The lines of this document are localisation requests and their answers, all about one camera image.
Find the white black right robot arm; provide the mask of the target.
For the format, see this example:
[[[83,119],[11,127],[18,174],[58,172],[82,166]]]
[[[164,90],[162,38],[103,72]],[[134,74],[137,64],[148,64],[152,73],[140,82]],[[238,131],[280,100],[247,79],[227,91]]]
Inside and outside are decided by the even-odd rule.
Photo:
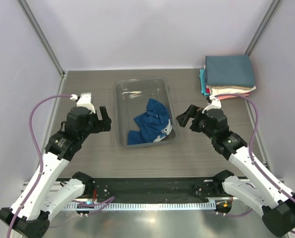
[[[235,196],[254,210],[267,229],[282,237],[295,228],[295,192],[278,180],[250,151],[247,143],[229,129],[228,119],[216,106],[200,108],[190,105],[176,117],[185,127],[192,119],[191,131],[204,133],[214,149],[240,169],[251,185],[242,182],[230,171],[214,176],[212,190],[217,196]]]

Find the clear plastic bin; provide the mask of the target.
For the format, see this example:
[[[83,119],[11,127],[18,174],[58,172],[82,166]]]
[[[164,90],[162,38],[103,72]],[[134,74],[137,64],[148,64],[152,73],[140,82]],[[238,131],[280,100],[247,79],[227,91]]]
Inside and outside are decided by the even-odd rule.
[[[147,111],[147,104],[154,99],[163,104],[168,110],[170,133],[158,142],[129,145],[130,131],[139,131],[140,128],[134,118]],[[119,80],[114,84],[114,124],[117,133],[117,142],[123,148],[135,148],[172,143],[178,139],[177,120],[173,110],[170,88],[164,77],[147,77]]]

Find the blue printed t-shirt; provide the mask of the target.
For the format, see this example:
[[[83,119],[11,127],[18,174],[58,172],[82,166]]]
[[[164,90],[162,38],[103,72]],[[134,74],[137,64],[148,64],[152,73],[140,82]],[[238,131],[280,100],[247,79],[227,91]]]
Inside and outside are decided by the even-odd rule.
[[[169,136],[173,129],[168,109],[152,98],[147,103],[146,111],[133,120],[139,130],[129,131],[128,145],[160,142]]]

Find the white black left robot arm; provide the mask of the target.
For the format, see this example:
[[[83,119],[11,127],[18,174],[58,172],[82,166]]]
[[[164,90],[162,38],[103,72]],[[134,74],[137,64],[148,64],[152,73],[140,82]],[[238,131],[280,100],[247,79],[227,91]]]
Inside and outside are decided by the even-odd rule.
[[[72,200],[89,198],[94,179],[75,173],[68,183],[53,195],[49,192],[64,168],[93,133],[111,130],[106,107],[100,106],[102,118],[87,107],[74,107],[67,114],[60,130],[49,138],[42,161],[23,193],[11,207],[1,208],[0,220],[26,238],[41,238],[51,220]]]

